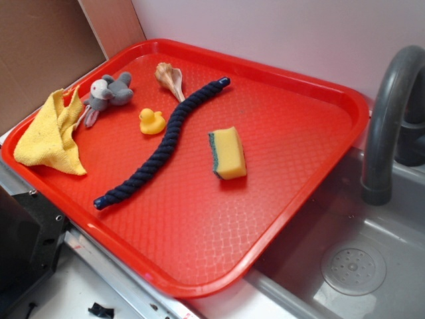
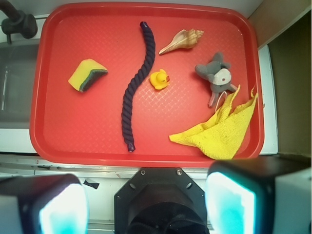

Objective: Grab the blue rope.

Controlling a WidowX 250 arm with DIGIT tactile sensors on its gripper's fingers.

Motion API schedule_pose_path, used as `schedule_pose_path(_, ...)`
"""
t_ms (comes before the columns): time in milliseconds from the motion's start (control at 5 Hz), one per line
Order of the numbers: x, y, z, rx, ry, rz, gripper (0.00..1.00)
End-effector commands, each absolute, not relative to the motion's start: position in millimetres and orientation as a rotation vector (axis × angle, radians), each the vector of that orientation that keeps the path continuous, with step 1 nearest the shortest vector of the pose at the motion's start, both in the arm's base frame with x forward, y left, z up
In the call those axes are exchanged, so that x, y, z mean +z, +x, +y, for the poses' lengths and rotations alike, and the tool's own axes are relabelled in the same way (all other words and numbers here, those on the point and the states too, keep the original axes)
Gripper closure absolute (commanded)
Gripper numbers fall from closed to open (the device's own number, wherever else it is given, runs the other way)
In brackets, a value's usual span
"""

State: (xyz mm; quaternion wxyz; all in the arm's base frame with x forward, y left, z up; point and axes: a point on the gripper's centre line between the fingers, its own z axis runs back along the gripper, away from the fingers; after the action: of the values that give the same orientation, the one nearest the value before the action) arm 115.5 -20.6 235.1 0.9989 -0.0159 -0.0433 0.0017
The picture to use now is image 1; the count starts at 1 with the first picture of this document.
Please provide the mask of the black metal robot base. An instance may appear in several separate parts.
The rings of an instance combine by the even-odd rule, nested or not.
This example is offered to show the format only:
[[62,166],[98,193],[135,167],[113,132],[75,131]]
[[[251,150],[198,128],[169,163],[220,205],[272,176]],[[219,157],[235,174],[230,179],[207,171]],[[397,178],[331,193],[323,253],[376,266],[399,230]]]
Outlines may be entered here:
[[68,220],[36,191],[1,189],[1,317],[52,276]]

